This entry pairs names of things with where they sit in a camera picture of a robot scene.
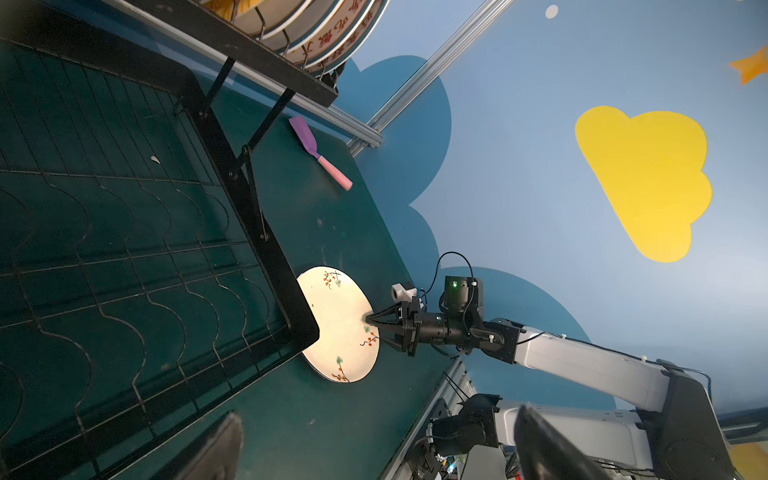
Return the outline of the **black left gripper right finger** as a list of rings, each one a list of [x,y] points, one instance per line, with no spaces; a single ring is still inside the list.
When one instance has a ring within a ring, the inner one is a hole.
[[[532,406],[519,408],[514,440],[525,480],[609,480],[605,470],[538,414]]]

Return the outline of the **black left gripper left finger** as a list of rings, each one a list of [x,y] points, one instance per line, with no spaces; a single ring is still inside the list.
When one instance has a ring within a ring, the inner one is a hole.
[[[232,480],[242,448],[242,418],[235,411],[227,412],[151,479]]]

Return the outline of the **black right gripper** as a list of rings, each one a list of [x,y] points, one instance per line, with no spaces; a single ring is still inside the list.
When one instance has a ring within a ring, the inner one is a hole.
[[[422,326],[422,309],[417,299],[401,301],[365,317],[366,326],[378,340],[393,350],[414,357]]]

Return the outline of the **cream floral sprig plate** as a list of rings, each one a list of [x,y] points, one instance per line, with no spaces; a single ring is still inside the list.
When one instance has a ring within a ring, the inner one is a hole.
[[[303,351],[310,366],[335,383],[354,383],[372,370],[379,354],[379,330],[365,318],[372,307],[344,272],[313,267],[298,277],[319,328],[319,339]]]

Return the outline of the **black wire dish rack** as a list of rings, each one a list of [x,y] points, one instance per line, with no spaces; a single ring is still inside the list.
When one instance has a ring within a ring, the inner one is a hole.
[[[1,475],[113,479],[319,337],[186,66],[1,5]]]

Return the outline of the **white cloud emblem plate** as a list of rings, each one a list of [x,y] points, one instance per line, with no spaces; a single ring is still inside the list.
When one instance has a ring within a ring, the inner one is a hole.
[[[340,0],[240,1],[233,24],[270,50],[287,54],[318,33],[341,5]]]

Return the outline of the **green rim lettered plate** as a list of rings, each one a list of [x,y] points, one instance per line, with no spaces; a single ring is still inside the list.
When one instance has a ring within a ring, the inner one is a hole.
[[[343,65],[366,41],[384,14],[389,1],[388,0],[369,0],[373,1],[373,8],[364,17],[363,22],[358,26],[349,39],[342,44],[328,59],[305,70],[315,77],[321,77],[326,73],[334,71]]]

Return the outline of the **orange sunburst plate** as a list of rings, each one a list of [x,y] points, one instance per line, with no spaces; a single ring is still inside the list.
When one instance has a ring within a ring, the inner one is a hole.
[[[354,33],[373,4],[363,0],[337,1],[330,17],[314,27],[296,47],[290,47],[285,58],[306,69],[328,59]]]

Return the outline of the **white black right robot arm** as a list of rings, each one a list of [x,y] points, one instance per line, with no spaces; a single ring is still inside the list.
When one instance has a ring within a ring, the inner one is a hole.
[[[431,420],[412,452],[465,456],[471,478],[605,479],[611,470],[653,479],[733,479],[709,393],[682,367],[648,361],[505,319],[484,318],[483,286],[450,276],[437,312],[396,284],[391,307],[369,314],[383,343],[408,355],[420,344],[480,350],[620,398],[625,410],[515,405],[475,394],[458,413]]]

